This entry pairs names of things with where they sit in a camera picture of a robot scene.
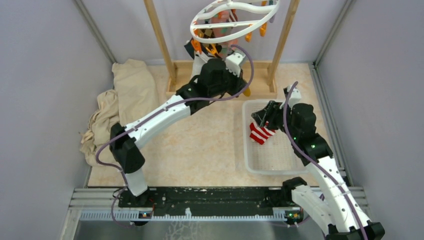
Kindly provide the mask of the red white striped sock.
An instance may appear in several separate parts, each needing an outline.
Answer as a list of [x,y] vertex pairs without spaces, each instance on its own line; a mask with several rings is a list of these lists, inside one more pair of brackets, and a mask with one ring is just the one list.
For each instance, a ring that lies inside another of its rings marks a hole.
[[276,134],[275,130],[267,128],[268,123],[264,127],[258,126],[256,122],[249,124],[250,134],[249,138],[260,145],[263,145],[270,137]]

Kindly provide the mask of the mustard yellow sock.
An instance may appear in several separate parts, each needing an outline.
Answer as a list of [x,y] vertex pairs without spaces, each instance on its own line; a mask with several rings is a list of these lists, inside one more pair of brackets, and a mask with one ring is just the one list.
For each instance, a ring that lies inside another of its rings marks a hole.
[[249,87],[245,87],[244,90],[243,90],[243,92],[242,92],[242,94],[245,97],[250,97],[251,96],[251,90],[250,90],[250,88]]

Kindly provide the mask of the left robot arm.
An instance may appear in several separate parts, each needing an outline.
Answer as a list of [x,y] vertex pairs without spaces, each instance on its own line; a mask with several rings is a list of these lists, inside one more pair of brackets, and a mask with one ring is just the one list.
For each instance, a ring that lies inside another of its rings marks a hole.
[[214,102],[237,98],[248,88],[243,79],[245,57],[234,53],[225,59],[211,58],[191,80],[164,104],[125,126],[111,128],[109,149],[121,166],[130,200],[138,207],[149,203],[150,193],[142,170],[146,160],[141,149],[174,123],[194,115]]

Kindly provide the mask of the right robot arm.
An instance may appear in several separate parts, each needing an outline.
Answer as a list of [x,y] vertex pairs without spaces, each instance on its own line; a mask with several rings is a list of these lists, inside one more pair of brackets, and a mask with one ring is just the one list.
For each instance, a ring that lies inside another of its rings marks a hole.
[[301,177],[282,184],[281,199],[287,206],[299,205],[320,227],[327,240],[380,240],[386,231],[361,209],[341,176],[327,141],[317,132],[314,107],[307,103],[289,106],[271,100],[251,114],[253,123],[286,134],[292,149],[315,178],[323,199]]

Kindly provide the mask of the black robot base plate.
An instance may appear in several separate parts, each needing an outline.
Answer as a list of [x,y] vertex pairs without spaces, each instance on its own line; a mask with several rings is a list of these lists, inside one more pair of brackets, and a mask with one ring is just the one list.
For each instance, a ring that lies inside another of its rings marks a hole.
[[304,210],[290,202],[281,187],[151,186],[139,196],[124,190],[120,208],[152,209],[155,217],[276,217],[299,221]]

